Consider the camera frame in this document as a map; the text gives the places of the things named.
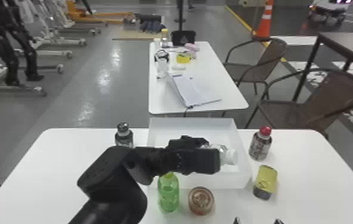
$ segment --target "dark wooden table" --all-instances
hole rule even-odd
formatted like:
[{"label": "dark wooden table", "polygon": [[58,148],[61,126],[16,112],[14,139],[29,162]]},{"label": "dark wooden table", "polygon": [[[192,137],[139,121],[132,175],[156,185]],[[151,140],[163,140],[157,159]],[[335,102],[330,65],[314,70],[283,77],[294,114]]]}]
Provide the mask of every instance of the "dark wooden table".
[{"label": "dark wooden table", "polygon": [[[319,33],[318,38],[315,41],[313,46],[313,50],[311,51],[309,60],[307,61],[307,65],[305,70],[309,70],[311,64],[314,61],[315,55],[317,54],[318,48],[321,43],[325,46],[328,46],[330,49],[334,50],[338,54],[344,56],[346,58],[346,63],[343,66],[342,70],[347,71],[351,63],[353,63],[353,33],[342,33],[342,32],[328,32],[328,33]],[[305,72],[301,80],[299,81],[298,87],[296,88],[296,92],[293,96],[293,101],[297,101],[298,97],[301,93],[303,85],[305,84],[306,77],[308,72]]]}]

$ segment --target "red bottle cap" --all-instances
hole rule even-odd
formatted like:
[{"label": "red bottle cap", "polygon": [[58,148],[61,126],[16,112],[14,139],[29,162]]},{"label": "red bottle cap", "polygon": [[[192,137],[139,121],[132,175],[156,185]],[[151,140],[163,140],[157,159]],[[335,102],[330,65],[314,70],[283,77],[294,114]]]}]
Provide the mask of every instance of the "red bottle cap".
[{"label": "red bottle cap", "polygon": [[269,136],[271,134],[271,128],[268,126],[260,127],[259,132],[262,136]]}]

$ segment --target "red-capped bottle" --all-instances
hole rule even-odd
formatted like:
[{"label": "red-capped bottle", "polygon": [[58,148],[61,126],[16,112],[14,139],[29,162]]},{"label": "red-capped bottle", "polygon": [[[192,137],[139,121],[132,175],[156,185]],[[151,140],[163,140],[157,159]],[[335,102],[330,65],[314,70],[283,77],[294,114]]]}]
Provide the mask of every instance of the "red-capped bottle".
[{"label": "red-capped bottle", "polygon": [[264,160],[270,150],[271,142],[271,128],[268,126],[261,127],[253,135],[252,143],[250,143],[250,157],[257,161]]}]

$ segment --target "yellow tape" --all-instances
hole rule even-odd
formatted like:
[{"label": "yellow tape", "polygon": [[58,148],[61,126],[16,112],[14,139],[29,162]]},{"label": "yellow tape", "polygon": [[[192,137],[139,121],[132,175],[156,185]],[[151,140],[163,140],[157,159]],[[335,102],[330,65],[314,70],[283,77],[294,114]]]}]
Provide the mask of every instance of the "yellow tape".
[{"label": "yellow tape", "polygon": [[[249,32],[253,29],[242,19],[239,15],[237,15],[228,5],[224,5],[225,9],[230,12]],[[262,43],[264,47],[268,47],[267,42]],[[287,62],[285,58],[281,58],[282,62]]]}]

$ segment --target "lid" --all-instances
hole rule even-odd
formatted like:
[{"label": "lid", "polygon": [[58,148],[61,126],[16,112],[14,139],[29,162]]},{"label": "lid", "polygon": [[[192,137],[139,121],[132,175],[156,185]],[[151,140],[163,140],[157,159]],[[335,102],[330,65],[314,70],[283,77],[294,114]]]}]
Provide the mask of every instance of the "lid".
[{"label": "lid", "polygon": [[117,125],[118,132],[126,132],[129,130],[129,125],[128,123],[121,122]]},{"label": "lid", "polygon": [[197,186],[188,194],[190,210],[199,216],[204,216],[214,209],[214,196],[205,187]]},{"label": "lid", "polygon": [[235,149],[229,148],[227,150],[227,153],[225,154],[225,163],[228,165],[238,164],[238,152]]},{"label": "lid", "polygon": [[173,177],[173,175],[174,175],[173,172],[168,172],[168,173],[164,174],[164,175],[162,176],[162,178],[170,179],[170,178]]},{"label": "lid", "polygon": [[268,126],[260,127],[259,132],[262,136],[270,136],[271,135],[271,128]]}]

